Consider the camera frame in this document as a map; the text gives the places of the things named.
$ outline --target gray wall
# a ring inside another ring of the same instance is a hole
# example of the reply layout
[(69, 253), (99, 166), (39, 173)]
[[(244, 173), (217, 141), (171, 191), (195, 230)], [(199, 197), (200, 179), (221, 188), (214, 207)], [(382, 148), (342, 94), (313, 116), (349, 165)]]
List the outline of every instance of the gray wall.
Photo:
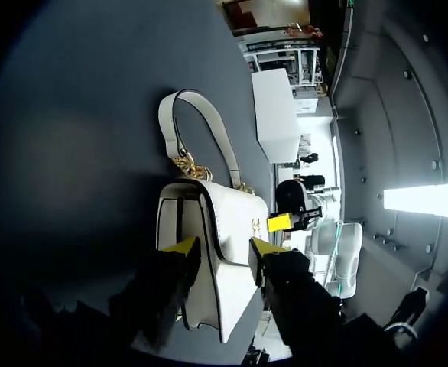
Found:
[[(345, 220), (365, 220), (358, 293), (350, 307), (379, 320), (391, 314), (400, 290), (421, 284), (436, 293), (448, 271), (448, 219), (387, 211), (377, 198), (388, 188), (448, 183), (448, 64), (436, 42), (423, 41), (429, 30), (398, 6), (389, 0), (357, 4), (334, 96)], [(432, 161), (441, 169), (433, 170)], [(390, 243), (372, 240), (388, 229), (394, 230)], [(434, 251), (426, 253), (427, 245)]]

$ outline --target white handbag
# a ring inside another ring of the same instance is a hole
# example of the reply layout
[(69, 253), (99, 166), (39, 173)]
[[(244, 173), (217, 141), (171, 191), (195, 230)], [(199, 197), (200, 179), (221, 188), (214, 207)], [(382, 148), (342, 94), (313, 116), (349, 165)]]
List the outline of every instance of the white handbag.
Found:
[[(234, 188), (213, 183), (209, 168), (195, 165), (175, 125), (177, 99), (191, 104), (206, 120), (226, 160)], [(226, 343), (257, 290), (249, 267), (249, 243), (251, 237), (268, 241), (268, 208), (241, 182), (224, 122), (204, 96), (191, 89), (173, 93), (161, 101), (158, 117), (167, 155), (187, 178), (161, 191), (157, 249), (189, 237), (200, 238), (200, 269), (182, 306), (183, 320), (190, 330), (200, 324), (214, 326), (221, 343)]]

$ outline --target handbag strap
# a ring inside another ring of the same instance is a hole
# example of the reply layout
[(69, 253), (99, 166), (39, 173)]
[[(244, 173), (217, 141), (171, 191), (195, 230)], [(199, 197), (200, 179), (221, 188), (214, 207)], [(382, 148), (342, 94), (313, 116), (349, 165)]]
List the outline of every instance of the handbag strap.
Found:
[(231, 176), (232, 186), (235, 189), (254, 193), (254, 190), (241, 181), (238, 161), (234, 149), (219, 111), (201, 93), (193, 89), (183, 89), (163, 98), (157, 111), (161, 132), (166, 143), (168, 157), (190, 178), (211, 181), (212, 172), (208, 167), (195, 164), (192, 155), (185, 147), (178, 131), (177, 121), (174, 117), (174, 107), (177, 99), (181, 99), (194, 107), (206, 120), (214, 140), (219, 146), (226, 160)]

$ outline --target table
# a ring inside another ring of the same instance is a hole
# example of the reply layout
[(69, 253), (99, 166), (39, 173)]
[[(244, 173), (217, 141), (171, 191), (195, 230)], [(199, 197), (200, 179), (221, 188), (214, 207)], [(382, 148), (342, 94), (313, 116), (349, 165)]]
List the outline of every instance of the table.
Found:
[[(176, 175), (157, 106), (183, 88), (221, 112), (243, 180), (269, 202), (251, 75), (212, 2), (59, 0), (27, 23), (0, 71), (0, 273), (15, 289), (106, 308), (154, 247), (159, 190)], [(196, 161), (229, 184), (201, 117), (183, 104), (177, 116)], [(226, 345), (177, 324), (161, 355), (239, 364), (260, 315), (256, 294)]]

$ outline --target black trim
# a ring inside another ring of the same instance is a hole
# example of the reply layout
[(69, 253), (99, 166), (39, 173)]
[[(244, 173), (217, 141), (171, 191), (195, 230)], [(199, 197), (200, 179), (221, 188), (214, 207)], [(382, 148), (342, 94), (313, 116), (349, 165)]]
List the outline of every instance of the black trim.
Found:
[(217, 281), (216, 281), (216, 275), (214, 274), (214, 269), (212, 267), (212, 259), (210, 258), (209, 239), (207, 238), (207, 231), (206, 231), (206, 219), (205, 219), (205, 215), (204, 215), (202, 204), (200, 203), (200, 200), (199, 200), (199, 208), (200, 208), (200, 213), (202, 214), (202, 220), (203, 220), (203, 234), (206, 237), (207, 260), (209, 261), (210, 277), (212, 278), (212, 282), (214, 284), (214, 294), (216, 295), (217, 323), (219, 324), (219, 328), (218, 328), (219, 341), (221, 343), (224, 343), (222, 341), (221, 301), (219, 298), (219, 292), (217, 291)]
[(252, 250), (256, 254), (256, 279), (255, 279), (255, 285), (258, 287), (258, 289), (261, 289), (261, 283), (262, 283), (263, 279), (261, 278), (261, 271), (260, 270), (264, 267), (263, 258), (261, 256), (261, 253), (258, 250), (258, 247), (256, 246), (255, 241), (253, 240), (253, 238), (251, 238), (249, 240), (249, 244), (252, 247)]
[(158, 211), (157, 211), (157, 228), (156, 228), (156, 249), (157, 249), (158, 251), (159, 251), (159, 249), (160, 249), (160, 223), (161, 223), (160, 219), (161, 219), (161, 207), (163, 206), (164, 202), (167, 201), (167, 200), (178, 200), (178, 199), (170, 199), (170, 198), (163, 199), (163, 200), (161, 201), (160, 206), (158, 207)]
[(185, 199), (183, 197), (179, 197), (177, 199), (177, 233), (176, 233), (176, 239), (177, 243), (180, 243), (183, 241), (182, 239), (182, 222), (183, 222), (183, 204), (185, 202)]
[(219, 327), (216, 328), (213, 325), (209, 325), (208, 323), (199, 323), (196, 327), (190, 327), (189, 323), (188, 323), (188, 319), (187, 319), (187, 310), (185, 308), (185, 303), (183, 302), (183, 305), (181, 307), (181, 316), (183, 319), (183, 325), (185, 326), (185, 328), (189, 331), (194, 331), (197, 330), (198, 328), (200, 328), (201, 325), (207, 325), (207, 326), (211, 326), (214, 329), (219, 331), (219, 341), (221, 343), (224, 343), (222, 341), (222, 322), (221, 322), (221, 309), (220, 309), (220, 299), (219, 299), (219, 292), (217, 291), (217, 282), (216, 282), (216, 276), (214, 275), (214, 269), (212, 266), (212, 259), (210, 258), (210, 248), (209, 248), (209, 238), (207, 236), (207, 230), (206, 230), (206, 219), (204, 216), (204, 212), (203, 212), (203, 208), (202, 208), (202, 203), (200, 202), (200, 200), (195, 200), (198, 202), (199, 204), (199, 208), (200, 208), (200, 214), (202, 215), (202, 222), (203, 222), (203, 235), (205, 237), (205, 241), (206, 241), (206, 250), (207, 250), (207, 261), (209, 262), (209, 268), (210, 268), (210, 276), (212, 278), (212, 283), (214, 285), (214, 295), (216, 296), (216, 309), (217, 309), (217, 323), (219, 324)]
[(227, 260), (224, 257), (224, 254), (222, 253), (220, 245), (219, 245), (219, 239), (217, 238), (217, 226), (216, 226), (216, 220), (215, 220), (216, 212), (214, 212), (214, 207), (212, 205), (212, 199), (211, 199), (207, 189), (197, 180), (189, 180), (189, 179), (182, 178), (182, 179), (177, 180), (177, 183), (194, 185), (196, 188), (200, 189), (200, 193), (205, 197), (206, 202), (210, 203), (210, 205), (207, 205), (207, 208), (209, 210), (210, 216), (213, 217), (213, 220), (211, 220), (211, 225), (212, 225), (212, 229), (213, 229), (212, 233), (213, 233), (213, 240), (214, 240), (214, 249), (216, 250), (216, 254), (217, 254), (217, 257), (219, 258), (219, 260), (228, 265), (242, 266), (243, 268), (249, 268), (249, 264), (233, 262), (233, 261)]

